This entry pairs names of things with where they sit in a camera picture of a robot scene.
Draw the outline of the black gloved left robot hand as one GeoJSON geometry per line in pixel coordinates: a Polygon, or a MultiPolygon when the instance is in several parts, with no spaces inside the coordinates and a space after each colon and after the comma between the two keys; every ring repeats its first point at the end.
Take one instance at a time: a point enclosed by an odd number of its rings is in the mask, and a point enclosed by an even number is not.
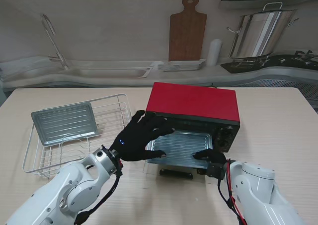
{"type": "Polygon", "coordinates": [[[119,133],[109,151],[123,161],[140,161],[165,157],[162,150],[147,150],[149,142],[172,134],[174,128],[167,119],[154,112],[138,110],[127,126],[119,133]]]}

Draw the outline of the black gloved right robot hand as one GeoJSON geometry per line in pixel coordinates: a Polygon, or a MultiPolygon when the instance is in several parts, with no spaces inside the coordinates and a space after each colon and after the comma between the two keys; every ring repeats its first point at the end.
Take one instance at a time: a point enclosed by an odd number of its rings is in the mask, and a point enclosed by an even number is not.
{"type": "Polygon", "coordinates": [[[208,163],[208,168],[219,168],[223,169],[224,165],[227,162],[226,157],[223,153],[215,149],[206,149],[195,152],[193,157],[198,160],[204,160],[208,163]]]}

